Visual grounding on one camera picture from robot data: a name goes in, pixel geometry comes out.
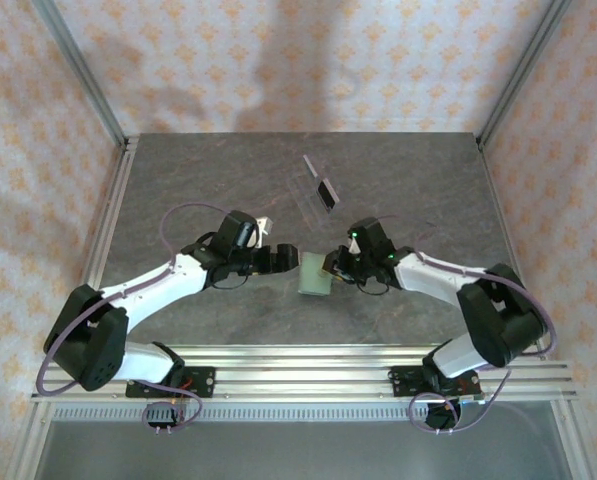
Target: patterned wall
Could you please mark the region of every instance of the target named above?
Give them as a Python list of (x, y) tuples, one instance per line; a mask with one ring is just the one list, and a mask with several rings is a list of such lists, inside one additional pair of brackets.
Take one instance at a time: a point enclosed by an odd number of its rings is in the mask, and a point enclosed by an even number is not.
[(128, 134), (479, 131), (549, 0), (59, 0)]
[(569, 7), (487, 158), (558, 355), (575, 359), (597, 450), (597, 0)]
[(0, 478), (114, 145), (28, 0), (0, 0)]

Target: aluminum frame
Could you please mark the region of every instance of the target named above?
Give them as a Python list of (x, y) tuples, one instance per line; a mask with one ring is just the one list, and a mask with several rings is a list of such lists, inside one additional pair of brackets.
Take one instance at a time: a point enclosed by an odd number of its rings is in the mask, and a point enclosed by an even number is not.
[(560, 25), (560, 20), (569, 8), (571, 0), (552, 0), (545, 12), (545, 16), (538, 25), (527, 48), (523, 52), (518, 65), (511, 74), (507, 85), (505, 86), (500, 98), (496, 102), (485, 126), (477, 136), (477, 142), (481, 151), (487, 148), (494, 138), (498, 128), (502, 124), (505, 115), (514, 103), (514, 100), (520, 93), (522, 86), (532, 72), (534, 66), (540, 58), (540, 54), (545, 49), (549, 39)]
[[(118, 218), (138, 138), (130, 139), (122, 152), (106, 208), (98, 225), (96, 239), (83, 281), (97, 288), (109, 252), (109, 245)], [(218, 368), (214, 398), (206, 402), (208, 411), (233, 419), (269, 409), (278, 410), (300, 404), (317, 411), (337, 406), (352, 409), (363, 406), (367, 419), (379, 419), (389, 407), (400, 406), (393, 415), (405, 415), (408, 397), (395, 399), (387, 379), (394, 365), (419, 365), (433, 346), (404, 347), (398, 345), (331, 345), (331, 346), (178, 346), (173, 347), (190, 365), (212, 365)], [(574, 478), (597, 478), (597, 457), (587, 446), (589, 432), (581, 416), (578, 396), (567, 362), (539, 358), (518, 358), (512, 363), (514, 372), (499, 396), (507, 401), (549, 401), (554, 410), (560, 440)], [(482, 372), (481, 388), (491, 394), (504, 375), (504, 370)], [(47, 372), (48, 387), (68, 380), (56, 364)], [(82, 421), (99, 420), (102, 413), (134, 411), (144, 400), (124, 397), (124, 382), (111, 382), (96, 392), (75, 388), (59, 397), (40, 397), (34, 393), (24, 431), (14, 452), (6, 478), (33, 478), (49, 425), (64, 419), (66, 411), (86, 409)]]

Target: white arm segment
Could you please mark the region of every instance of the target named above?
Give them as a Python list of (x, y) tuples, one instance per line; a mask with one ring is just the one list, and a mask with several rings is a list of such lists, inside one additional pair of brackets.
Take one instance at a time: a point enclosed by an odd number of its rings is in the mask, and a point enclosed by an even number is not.
[(447, 378), (454, 378), (467, 370), (473, 370), (487, 361), (476, 351), (468, 333), (454, 338), (432, 357), (438, 370)]
[[(465, 268), (462, 265), (456, 265), (455, 263), (444, 262), (437, 260), (432, 257), (426, 258), (433, 260), (434, 262), (441, 263), (461, 270), (466, 269), (475, 272), (484, 272), (484, 268)], [(410, 292), (421, 292), (430, 295), (443, 302), (450, 303), (458, 308), (458, 297), (456, 293), (462, 288), (463, 285), (468, 283), (474, 283), (478, 279), (467, 277), (460, 274), (449, 273), (443, 270), (439, 270), (434, 267), (426, 265), (413, 253), (403, 258), (396, 268), (394, 269), (398, 283), (403, 290)]]
[[(485, 271), (484, 268), (465, 268), (462, 265), (444, 262), (431, 257), (427, 258), (461, 270)], [(404, 290), (425, 293), (458, 308), (460, 308), (460, 304), (458, 303), (456, 293), (463, 285), (474, 283), (478, 280), (477, 278), (445, 272), (426, 265), (413, 253), (407, 255), (398, 263), (395, 273), (398, 283)], [(476, 351), (468, 333), (451, 340), (447, 345), (434, 353), (433, 361), (438, 370), (447, 378), (457, 377), (467, 370), (473, 370), (487, 364)]]
[(174, 362), (156, 345), (127, 342), (125, 356), (113, 380), (147, 380), (160, 383)]
[[(105, 288), (102, 296), (106, 298), (116, 292), (122, 292), (155, 277), (168, 268), (169, 263), (166, 263), (127, 283)], [(170, 275), (144, 290), (128, 295), (126, 298), (114, 300), (110, 304), (127, 310), (127, 316), (129, 317), (127, 333), (129, 333), (144, 319), (170, 303), (200, 292), (205, 286), (206, 277), (207, 272), (200, 267), (198, 260), (190, 255), (178, 254), (176, 255), (176, 265)]]

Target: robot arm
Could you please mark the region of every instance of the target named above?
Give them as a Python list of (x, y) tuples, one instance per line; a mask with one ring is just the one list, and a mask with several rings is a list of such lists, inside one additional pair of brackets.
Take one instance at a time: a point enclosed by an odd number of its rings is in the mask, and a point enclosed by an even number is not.
[(298, 251), (293, 245), (280, 244), (277, 252), (262, 246), (262, 234), (269, 233), (269, 225), (266, 218), (256, 220), (232, 211), (217, 232), (203, 235), (183, 248), (171, 262), (101, 291), (86, 284), (77, 287), (47, 337), (45, 353), (82, 312), (106, 298), (114, 298), (66, 337), (54, 355), (56, 363), (87, 391), (112, 379), (179, 386), (184, 368), (179, 356), (156, 342), (127, 342), (127, 335), (158, 310), (214, 286), (231, 273), (271, 274), (298, 266)]
[(468, 333), (441, 345), (424, 361), (434, 370), (428, 374), (440, 381), (487, 364), (505, 367), (547, 333), (545, 320), (518, 292), (497, 282), (450, 273), (427, 261), (454, 272), (489, 274), (522, 286), (507, 265), (467, 268), (424, 254), (420, 259), (412, 248), (396, 249), (375, 218), (355, 223), (348, 235), (349, 247), (340, 246), (331, 252), (324, 270), (363, 286), (375, 277), (388, 287), (424, 293), (461, 309)]

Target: gray marble table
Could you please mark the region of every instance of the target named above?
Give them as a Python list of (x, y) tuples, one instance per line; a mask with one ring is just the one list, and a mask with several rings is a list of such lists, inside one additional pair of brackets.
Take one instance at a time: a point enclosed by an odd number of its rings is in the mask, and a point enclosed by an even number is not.
[[(340, 209), (310, 230), (287, 179), (307, 154), (326, 162)], [(411, 245), (423, 221), (441, 227), (424, 250), (474, 266), (509, 261), (502, 227), (471, 134), (265, 133), (142, 135), (120, 209), (102, 286), (167, 260), (158, 224), (171, 206), (206, 201), (273, 221), (266, 243), (327, 253), (366, 216), (398, 214), (383, 225), (396, 246)], [(220, 213), (192, 208), (172, 217), (177, 247), (215, 230)], [(207, 290), (139, 325), (131, 339), (167, 344), (420, 345), (466, 331), (454, 308), (418, 293), (372, 297), (334, 282), (327, 297), (298, 293), (298, 270), (252, 277), (234, 291)]]

